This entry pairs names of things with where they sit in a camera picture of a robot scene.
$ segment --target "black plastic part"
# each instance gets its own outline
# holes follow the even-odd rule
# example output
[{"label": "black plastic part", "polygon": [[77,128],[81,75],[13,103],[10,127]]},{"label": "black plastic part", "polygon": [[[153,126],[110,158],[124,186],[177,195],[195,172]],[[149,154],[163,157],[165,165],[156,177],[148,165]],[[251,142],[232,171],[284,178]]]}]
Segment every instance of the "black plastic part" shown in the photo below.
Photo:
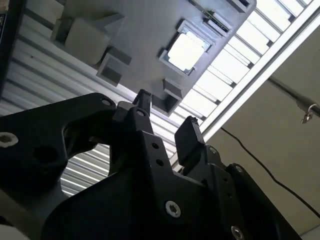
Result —
[{"label": "black plastic part", "polygon": [[148,116],[150,116],[151,93],[141,89],[133,100],[132,104],[136,105],[138,108],[145,110]]},{"label": "black plastic part", "polygon": [[231,175],[247,230],[256,240],[301,240],[255,181],[237,164],[226,171]]},{"label": "black plastic part", "polygon": [[0,32],[0,96],[6,81],[8,66],[22,21],[26,0],[10,0],[8,12],[5,13],[4,25]]},{"label": "black plastic part", "polygon": [[174,135],[178,161],[185,168],[193,168],[195,162],[188,161],[192,155],[198,153],[198,149],[205,145],[201,135],[198,120],[188,116]]},{"label": "black plastic part", "polygon": [[[205,145],[195,118],[175,135],[182,174],[145,110],[99,93],[1,117],[0,132],[19,140],[0,148],[0,221],[31,240],[234,240],[234,227],[245,240],[300,240],[245,171]],[[109,176],[67,198],[68,160],[97,143],[110,146]]]}]

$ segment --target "screw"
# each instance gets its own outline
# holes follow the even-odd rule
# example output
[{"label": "screw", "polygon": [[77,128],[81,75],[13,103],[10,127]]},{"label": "screw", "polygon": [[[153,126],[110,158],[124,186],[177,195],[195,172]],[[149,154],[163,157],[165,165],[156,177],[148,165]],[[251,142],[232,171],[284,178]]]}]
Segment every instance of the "screw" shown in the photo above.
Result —
[{"label": "screw", "polygon": [[215,154],[217,151],[213,148],[213,147],[210,147],[210,151]]},{"label": "screw", "polygon": [[137,110],[136,113],[142,117],[145,116],[145,113],[143,111]]},{"label": "screw", "polygon": [[245,237],[242,233],[242,231],[237,226],[231,227],[232,235],[235,237],[236,240],[244,240]]},{"label": "screw", "polygon": [[242,168],[239,167],[239,166],[236,166],[235,169],[237,169],[237,171],[238,171],[239,173],[243,173],[243,172],[244,172],[244,171],[242,170]]},{"label": "screw", "polygon": [[0,148],[8,148],[19,142],[16,135],[11,132],[0,132]]},{"label": "screw", "polygon": [[175,219],[181,216],[180,207],[174,201],[167,201],[165,203],[165,210],[171,217]]},{"label": "screw", "polygon": [[107,100],[107,99],[102,99],[102,103],[103,103],[104,105],[107,105],[107,106],[110,106],[110,105],[111,105],[111,102],[110,102],[109,100]]}]

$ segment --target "mounting hole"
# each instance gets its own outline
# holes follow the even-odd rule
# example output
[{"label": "mounting hole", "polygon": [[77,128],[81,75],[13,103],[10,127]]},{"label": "mounting hole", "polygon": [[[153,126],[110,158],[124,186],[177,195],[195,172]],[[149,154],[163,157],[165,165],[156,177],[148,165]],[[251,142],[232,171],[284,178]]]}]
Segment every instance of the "mounting hole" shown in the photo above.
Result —
[{"label": "mounting hole", "polygon": [[210,151],[215,154],[217,151],[213,148],[213,147],[210,147]]},{"label": "mounting hole", "polygon": [[236,166],[236,167],[235,167],[235,169],[236,169],[239,173],[243,173],[243,170],[242,170],[242,168],[241,168],[241,167]]},{"label": "mounting hole", "polygon": [[228,198],[230,198],[230,199],[232,198],[232,193],[231,192],[227,191],[225,194],[228,196]]},{"label": "mounting hole", "polygon": [[145,113],[143,111],[137,110],[136,113],[141,117],[145,116]]},{"label": "mounting hole", "polygon": [[236,240],[244,240],[244,234],[242,233],[242,231],[237,227],[237,226],[232,226],[231,227],[231,232],[232,235],[235,237]]},{"label": "mounting hole", "polygon": [[154,147],[155,149],[159,149],[159,145],[156,143],[152,143],[152,147]]},{"label": "mounting hole", "polygon": [[0,148],[8,148],[19,142],[16,135],[11,132],[0,132]]},{"label": "mounting hole", "polygon": [[12,137],[8,136],[8,135],[2,135],[0,136],[0,142],[7,144],[10,143],[12,141]]},{"label": "mounting hole", "polygon": [[160,159],[155,160],[155,162],[159,165],[159,166],[163,166],[165,165],[163,161],[161,161]]},{"label": "mounting hole", "polygon": [[206,187],[208,187],[208,180],[207,179],[203,179],[201,181],[202,184],[204,184]]},{"label": "mounting hole", "polygon": [[174,201],[167,201],[165,203],[166,212],[173,218],[177,219],[181,216],[181,209]]},{"label": "mounting hole", "polygon": [[34,149],[33,157],[42,164],[49,164],[57,160],[58,152],[52,146],[40,146]]},{"label": "mounting hole", "polygon": [[103,98],[101,101],[104,105],[111,106],[111,102],[109,100]]}]

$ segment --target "black cable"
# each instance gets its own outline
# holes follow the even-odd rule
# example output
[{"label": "black cable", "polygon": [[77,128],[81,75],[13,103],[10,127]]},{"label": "black cable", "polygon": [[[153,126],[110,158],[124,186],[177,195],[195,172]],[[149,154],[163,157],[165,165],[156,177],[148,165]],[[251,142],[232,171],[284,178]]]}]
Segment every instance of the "black cable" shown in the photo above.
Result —
[{"label": "black cable", "polygon": [[237,138],[236,136],[234,136],[233,134],[231,134],[230,132],[225,130],[223,127],[221,128],[221,130],[224,131],[229,136],[231,136],[232,138],[234,138],[240,144],[240,146],[243,148],[243,150],[245,150],[246,153],[249,154],[269,174],[269,176],[272,178],[272,180],[276,184],[278,184],[280,187],[284,188],[289,193],[291,193],[293,196],[295,196],[297,199],[299,199],[308,209],[310,209],[320,219],[320,213],[317,212],[309,203],[307,203],[302,197],[300,197],[298,194],[296,194],[294,191],[292,191],[289,187],[287,187],[283,183],[279,182],[273,176],[273,174],[270,172],[270,170],[243,145],[243,143],[239,140],[239,138]]}]

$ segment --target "corrugated metal ceiling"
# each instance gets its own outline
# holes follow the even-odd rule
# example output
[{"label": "corrugated metal ceiling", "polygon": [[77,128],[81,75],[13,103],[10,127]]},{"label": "corrugated metal ceiling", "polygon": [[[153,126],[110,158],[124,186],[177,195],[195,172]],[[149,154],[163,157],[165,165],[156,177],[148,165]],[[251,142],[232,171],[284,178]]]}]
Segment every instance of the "corrugated metal ceiling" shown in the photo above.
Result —
[{"label": "corrugated metal ceiling", "polygon": [[[200,124],[205,122],[218,102],[224,101],[305,7],[306,4],[296,0],[258,0],[257,9],[174,113],[166,117],[152,110],[153,130],[162,137],[169,158],[176,153],[174,134],[184,119],[193,115]],[[0,115],[93,92],[102,93],[116,103],[132,102],[135,98],[134,92],[96,77],[96,69],[51,42],[53,25],[62,11],[63,6],[55,0],[28,1],[0,102]],[[109,147],[99,145],[69,161],[61,178],[63,191],[72,196],[101,181],[108,172]]]}]

